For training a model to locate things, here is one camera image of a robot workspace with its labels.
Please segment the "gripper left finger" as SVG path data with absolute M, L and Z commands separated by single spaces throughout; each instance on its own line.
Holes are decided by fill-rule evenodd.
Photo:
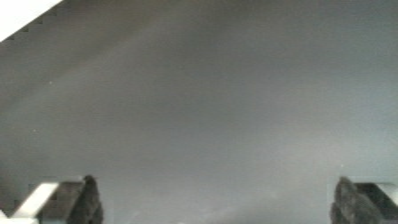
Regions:
M 103 224 L 103 206 L 96 178 L 43 182 L 5 224 Z

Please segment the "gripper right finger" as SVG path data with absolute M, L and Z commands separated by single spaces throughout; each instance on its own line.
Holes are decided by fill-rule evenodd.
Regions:
M 398 224 L 398 185 L 341 177 L 329 217 L 331 224 Z

